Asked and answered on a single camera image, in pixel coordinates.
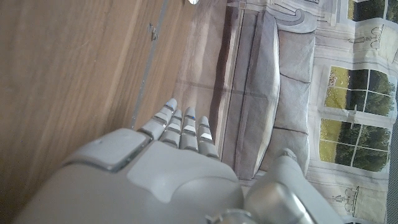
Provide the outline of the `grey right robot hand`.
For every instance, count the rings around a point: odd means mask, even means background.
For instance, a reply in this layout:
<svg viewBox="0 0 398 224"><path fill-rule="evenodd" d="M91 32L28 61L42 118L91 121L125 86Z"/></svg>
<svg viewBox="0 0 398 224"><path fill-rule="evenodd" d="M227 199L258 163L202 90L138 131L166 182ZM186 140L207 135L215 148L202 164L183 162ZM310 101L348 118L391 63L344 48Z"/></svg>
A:
<svg viewBox="0 0 398 224"><path fill-rule="evenodd" d="M68 156L16 223L341 223L283 149L245 192L221 162L206 117L175 99L138 130Z"/></svg>

